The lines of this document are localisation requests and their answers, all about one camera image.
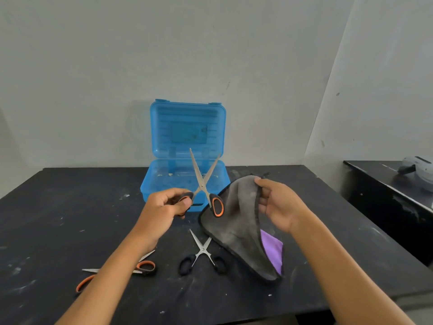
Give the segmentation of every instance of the finger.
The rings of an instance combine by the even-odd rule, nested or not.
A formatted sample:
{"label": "finger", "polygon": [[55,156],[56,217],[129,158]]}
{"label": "finger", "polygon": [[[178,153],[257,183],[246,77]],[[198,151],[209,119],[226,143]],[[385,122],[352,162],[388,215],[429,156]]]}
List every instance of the finger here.
{"label": "finger", "polygon": [[189,192],[189,190],[183,188],[170,188],[154,193],[154,197],[159,202],[167,203],[169,199],[187,192]]}
{"label": "finger", "polygon": [[271,191],[268,188],[262,188],[262,196],[264,198],[269,198],[269,196],[271,196]]}
{"label": "finger", "polygon": [[262,204],[258,205],[258,212],[266,214],[266,207]]}
{"label": "finger", "polygon": [[184,198],[182,201],[176,203],[175,205],[166,205],[165,207],[168,207],[170,210],[171,215],[174,217],[177,214],[184,214],[187,209],[191,206],[192,200],[187,197]]}
{"label": "finger", "polygon": [[267,205],[268,205],[268,199],[267,199],[267,198],[260,197],[260,198],[258,199],[258,203],[259,203],[260,205],[267,206]]}
{"label": "finger", "polygon": [[277,185],[279,185],[279,182],[276,181],[272,181],[269,179],[260,179],[259,177],[256,177],[254,179],[254,182],[259,185],[260,187],[263,188],[268,188],[269,190],[272,190],[273,188],[275,188]]}

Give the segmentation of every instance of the blue plastic box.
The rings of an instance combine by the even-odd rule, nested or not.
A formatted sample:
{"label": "blue plastic box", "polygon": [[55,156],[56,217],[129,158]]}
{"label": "blue plastic box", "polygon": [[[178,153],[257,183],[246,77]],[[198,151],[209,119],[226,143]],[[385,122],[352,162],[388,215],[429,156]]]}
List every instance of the blue plastic box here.
{"label": "blue plastic box", "polygon": [[[141,185],[144,201],[155,191],[179,187],[195,191],[198,187],[189,148],[204,176],[224,151],[226,110],[220,103],[172,103],[157,99],[150,106],[152,151],[155,157]],[[230,179],[219,160],[207,182],[209,193],[219,194]],[[200,212],[208,204],[201,191],[191,212]]]}

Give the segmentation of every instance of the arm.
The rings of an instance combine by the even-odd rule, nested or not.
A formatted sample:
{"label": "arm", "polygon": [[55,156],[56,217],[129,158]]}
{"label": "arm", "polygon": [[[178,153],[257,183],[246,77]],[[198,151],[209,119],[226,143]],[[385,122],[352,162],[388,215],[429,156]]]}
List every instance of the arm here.
{"label": "arm", "polygon": [[256,183],[263,187],[259,210],[292,234],[340,325],[414,325],[293,190],[267,179]]}
{"label": "arm", "polygon": [[56,324],[110,323],[140,257],[156,246],[158,239],[170,228],[173,217],[185,213],[192,203],[189,198],[175,205],[167,202],[187,191],[172,188],[149,196],[131,232]]}

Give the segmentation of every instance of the white wall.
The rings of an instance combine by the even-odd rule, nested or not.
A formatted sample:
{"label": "white wall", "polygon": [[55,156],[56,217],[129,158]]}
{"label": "white wall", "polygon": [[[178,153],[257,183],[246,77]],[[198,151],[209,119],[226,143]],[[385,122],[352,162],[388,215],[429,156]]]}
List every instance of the white wall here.
{"label": "white wall", "polygon": [[304,159],[335,190],[344,159],[433,156],[432,28],[433,0],[355,0]]}
{"label": "white wall", "polygon": [[300,163],[352,3],[0,0],[8,139],[31,168],[146,166],[155,98],[222,102],[227,165]]}

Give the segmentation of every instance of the scissor blade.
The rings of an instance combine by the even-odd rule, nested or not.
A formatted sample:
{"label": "scissor blade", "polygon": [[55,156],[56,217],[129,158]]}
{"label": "scissor blade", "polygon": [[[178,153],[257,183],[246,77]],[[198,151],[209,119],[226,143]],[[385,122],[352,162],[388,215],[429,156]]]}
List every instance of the scissor blade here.
{"label": "scissor blade", "polygon": [[194,233],[192,232],[192,230],[190,229],[191,235],[195,240],[195,243],[198,245],[198,247],[200,248],[200,250],[203,248],[203,245],[201,245],[200,241],[198,240],[198,238],[194,235]]}
{"label": "scissor blade", "polygon": [[140,260],[138,260],[138,262],[142,262],[145,258],[147,258],[149,255],[151,255],[153,252],[154,252],[155,250],[153,250],[153,251],[150,251],[149,253],[147,253],[145,256],[143,256],[143,257],[141,257],[141,259]]}
{"label": "scissor blade", "polygon": [[205,251],[207,250],[207,247],[209,246],[211,240],[212,240],[212,238],[209,237],[209,238],[207,239],[206,243],[204,243],[204,245],[203,245],[203,249],[204,249]]}
{"label": "scissor blade", "polygon": [[82,271],[88,271],[89,273],[97,273],[99,269],[81,269]]}
{"label": "scissor blade", "polygon": [[212,175],[212,172],[214,172],[215,166],[218,163],[219,157],[221,156],[221,154],[218,155],[217,159],[215,160],[215,162],[212,164],[212,166],[210,167],[209,171],[206,173],[206,175],[203,178],[204,184],[207,184],[210,176]]}
{"label": "scissor blade", "polygon": [[191,148],[190,148],[190,154],[191,154],[192,164],[194,166],[195,176],[197,177],[197,181],[198,181],[198,187],[201,190],[203,190],[203,188],[206,189],[206,185],[204,184],[203,177],[201,176],[200,169],[198,168],[197,162],[195,161],[194,154],[192,153]]}

